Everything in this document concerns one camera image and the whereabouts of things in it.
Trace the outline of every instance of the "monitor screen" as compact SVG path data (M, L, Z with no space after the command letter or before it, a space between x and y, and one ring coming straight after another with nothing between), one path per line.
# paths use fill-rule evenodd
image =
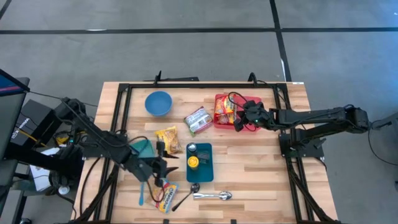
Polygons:
M29 91L29 87L0 69L0 96L15 95Z

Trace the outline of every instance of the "concrete floor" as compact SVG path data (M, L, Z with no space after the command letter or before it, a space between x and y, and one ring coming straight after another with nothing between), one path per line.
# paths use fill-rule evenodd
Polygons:
M391 0L276 0L282 27L396 27ZM12 0L0 30L273 27L266 0ZM284 33L292 80L305 82L312 109L349 103L374 121L398 111L398 33ZM104 81L198 76L202 81L284 81L275 34L0 35L0 67L30 87L98 102ZM28 95L49 106L57 100ZM391 128L372 132L375 151L398 163ZM398 168L377 160L367 135L341 133L324 145L331 191L346 223L396 223ZM31 197L24 216L66 222L68 202ZM0 223L8 223L4 212Z

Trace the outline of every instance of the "wooden table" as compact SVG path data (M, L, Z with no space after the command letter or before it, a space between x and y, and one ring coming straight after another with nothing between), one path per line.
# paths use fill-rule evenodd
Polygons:
M118 82L104 83L101 99L95 118L95 124L109 130L116 101ZM305 86L302 83L288 83L289 98L293 110L309 110ZM165 90L173 98L170 113L163 118L155 118L144 108L147 95L156 90ZM189 197L176 212L164 214L149 204L138 205L140 183L125 171L118 177L118 187L113 207L112 223L161 223L169 219L171 223L295 223L292 196L284 158L280 155L277 135L279 132L261 129L256 133L216 129L213 126L203 133L191 137L187 125L183 122L186 115L204 106L213 114L215 95L237 91L242 95L258 96L266 108L275 108L271 89L189 89L189 88L140 88L133 89L130 113L127 121L127 134L130 138L138 135L147 136L155 143L154 131L176 126L178 138L183 147L190 142L209 142L213 146L214 181L201 184L201 193L218 193L228 190L233 194L230 201L218 199L194 200ZM119 112L119 123L123 108ZM190 183L186 181L185 154L177 154L179 159L167 159L168 166L179 169L169 174L172 182L180 188L172 204L178 203L189 192ZM79 209L81 186L94 159L85 162L75 208ZM315 200L330 217L337 219L325 168L313 158L303 159L308 188ZM103 159L97 163L89 176L83 199L84 208L98 192L103 167ZM145 187L145 198L149 196ZM303 198L300 205L303 219L307 218ZM108 196L104 198L101 218L104 219Z

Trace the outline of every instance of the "silver spoon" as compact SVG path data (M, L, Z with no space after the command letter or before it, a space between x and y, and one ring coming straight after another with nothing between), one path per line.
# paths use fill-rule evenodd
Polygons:
M227 192L227 191L222 191L218 195L208 195L208 194L201 194L201 193L193 194L194 199L208 198L208 197L218 197L221 200L229 200L232 198L232 194L231 194L231 192Z
M181 200L181 202L179 202L178 204L174 205L174 207L172 208L172 211L173 211L173 212L176 211L176 209L178 208L178 206L180 206L181 203L182 203L189 195L191 195L192 193L197 193L197 192L199 191L199 189L200 189L200 185L199 185L198 183L192 184L192 185L191 185L191 191L189 192L189 194L188 194L187 196L185 196L185 198L183 198L183 199Z

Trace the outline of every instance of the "red container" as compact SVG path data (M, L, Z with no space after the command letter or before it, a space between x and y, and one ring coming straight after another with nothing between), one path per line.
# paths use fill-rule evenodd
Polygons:
M222 98L224 96L227 96L227 94L217 94L214 100L214 108L216 108L216 101L218 98ZM249 100L254 100L254 102L258 103L261 102L261 98L260 97L255 97L255 96L243 96L245 97L245 99ZM242 99L240 96L235 95L234 96L235 99L235 103L239 104L239 105L243 105L245 103L245 100ZM237 106L237 110L238 111L242 111L243 109ZM234 124L218 124L218 118L217 115L214 114L213 115L213 122L214 122L214 127L215 128L221 128L221 129L232 129L235 130L234 128ZM247 124L246 127L243 127L242 131L258 131L260 130L260 128L255 128L254 125L252 124Z

